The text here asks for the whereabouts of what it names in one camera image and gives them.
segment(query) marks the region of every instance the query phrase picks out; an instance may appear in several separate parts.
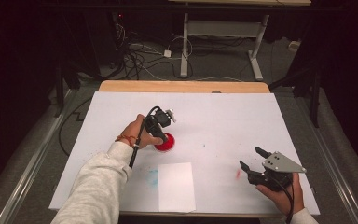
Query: metal floor strip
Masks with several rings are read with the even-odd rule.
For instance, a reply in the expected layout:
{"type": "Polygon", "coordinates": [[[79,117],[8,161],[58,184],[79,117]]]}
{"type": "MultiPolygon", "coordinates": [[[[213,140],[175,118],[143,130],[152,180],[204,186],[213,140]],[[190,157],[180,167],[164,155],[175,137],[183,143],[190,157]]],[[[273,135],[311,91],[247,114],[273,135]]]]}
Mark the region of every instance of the metal floor strip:
{"type": "Polygon", "coordinates": [[[351,187],[346,181],[344,175],[340,172],[339,167],[332,155],[329,147],[324,141],[324,138],[319,131],[313,126],[312,121],[309,116],[309,109],[305,100],[301,97],[296,98],[296,103],[299,106],[301,113],[305,117],[305,121],[310,126],[316,140],[318,142],[319,152],[321,153],[322,159],[324,160],[324,164],[326,165],[327,171],[332,177],[334,184],[336,185],[337,192],[341,197],[342,202],[344,203],[348,214],[351,217],[353,223],[358,223],[358,203],[356,202],[351,187]]]}
{"type": "Polygon", "coordinates": [[[42,165],[46,155],[48,154],[48,148],[50,140],[52,139],[56,130],[60,127],[63,118],[68,113],[68,107],[74,101],[76,96],[76,91],[69,90],[65,95],[66,105],[63,108],[61,114],[54,120],[46,137],[43,139],[43,142],[34,152],[33,157],[28,162],[27,167],[25,168],[20,181],[18,182],[16,188],[14,188],[10,198],[7,201],[4,209],[0,214],[0,224],[3,223],[12,223],[19,211],[22,202],[24,201],[28,190],[32,186],[34,179],[39,171],[40,166],[42,165]]]}

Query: hand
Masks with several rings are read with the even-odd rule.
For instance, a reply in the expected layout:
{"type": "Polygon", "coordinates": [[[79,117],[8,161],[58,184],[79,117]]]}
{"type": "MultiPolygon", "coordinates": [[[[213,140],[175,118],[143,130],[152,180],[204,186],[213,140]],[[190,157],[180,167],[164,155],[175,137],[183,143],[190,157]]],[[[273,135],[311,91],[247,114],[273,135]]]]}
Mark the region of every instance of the hand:
{"type": "MultiPolygon", "coordinates": [[[[304,199],[303,192],[300,185],[299,175],[298,173],[293,173],[293,188],[295,190],[295,202],[293,208],[293,214],[301,211],[304,208],[304,199]]],[[[269,199],[271,199],[275,206],[286,216],[290,213],[290,201],[287,198],[284,191],[275,192],[270,190],[264,185],[257,185],[256,189],[258,189],[262,194],[266,195],[269,199]]],[[[293,197],[292,185],[287,187],[287,191],[293,197]]]]}
{"type": "MultiPolygon", "coordinates": [[[[133,136],[135,138],[138,137],[139,134],[139,130],[141,129],[141,125],[142,122],[144,121],[145,116],[139,114],[136,117],[136,120],[131,122],[125,129],[124,131],[121,133],[122,135],[126,135],[126,136],[133,136]]],[[[127,145],[130,144],[130,142],[123,138],[119,140],[120,142],[123,142],[127,145]]],[[[136,139],[132,138],[131,139],[132,143],[134,144],[136,139]]],[[[144,128],[142,130],[142,135],[141,135],[141,142],[139,143],[139,149],[146,147],[147,145],[161,145],[163,143],[161,138],[158,137],[153,137],[152,135],[150,135],[146,129],[144,128]]]]}

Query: forearm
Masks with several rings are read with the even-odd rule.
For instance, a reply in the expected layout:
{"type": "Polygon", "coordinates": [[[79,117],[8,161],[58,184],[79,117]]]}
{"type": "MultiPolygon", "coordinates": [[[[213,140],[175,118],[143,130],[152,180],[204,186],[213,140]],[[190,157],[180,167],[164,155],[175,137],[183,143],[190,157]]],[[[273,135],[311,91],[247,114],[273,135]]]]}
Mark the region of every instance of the forearm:
{"type": "Polygon", "coordinates": [[[318,222],[310,215],[310,212],[307,208],[302,209],[301,211],[293,215],[291,224],[317,224],[318,222]]]}
{"type": "Polygon", "coordinates": [[[117,223],[120,193],[131,176],[131,155],[131,147],[116,142],[89,160],[52,223],[117,223]]]}

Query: person's right hand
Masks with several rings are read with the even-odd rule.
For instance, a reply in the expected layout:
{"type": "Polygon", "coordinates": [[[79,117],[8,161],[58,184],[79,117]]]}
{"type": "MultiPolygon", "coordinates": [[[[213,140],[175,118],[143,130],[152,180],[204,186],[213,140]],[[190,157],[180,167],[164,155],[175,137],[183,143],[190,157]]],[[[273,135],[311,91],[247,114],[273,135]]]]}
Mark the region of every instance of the person's right hand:
{"type": "MultiPolygon", "coordinates": [[[[266,195],[269,199],[271,199],[282,213],[284,213],[286,216],[289,215],[290,201],[283,190],[279,192],[275,192],[270,190],[264,185],[257,185],[256,189],[258,189],[262,194],[266,195]]],[[[302,209],[304,209],[303,192],[300,185],[298,173],[293,173],[293,189],[295,191],[295,203],[294,203],[293,214],[295,214],[301,211],[302,209]]],[[[290,193],[290,195],[293,194],[292,185],[287,187],[287,191],[290,193]]]]}

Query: red object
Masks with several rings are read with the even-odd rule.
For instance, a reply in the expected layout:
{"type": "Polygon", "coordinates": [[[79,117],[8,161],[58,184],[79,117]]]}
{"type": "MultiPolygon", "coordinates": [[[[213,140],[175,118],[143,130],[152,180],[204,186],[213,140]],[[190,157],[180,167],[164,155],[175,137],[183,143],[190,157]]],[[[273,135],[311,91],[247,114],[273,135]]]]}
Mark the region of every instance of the red object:
{"type": "Polygon", "coordinates": [[[173,145],[175,144],[175,139],[170,133],[165,133],[165,135],[167,136],[168,140],[161,145],[155,145],[155,148],[158,151],[161,152],[169,151],[171,148],[173,148],[173,145]]]}

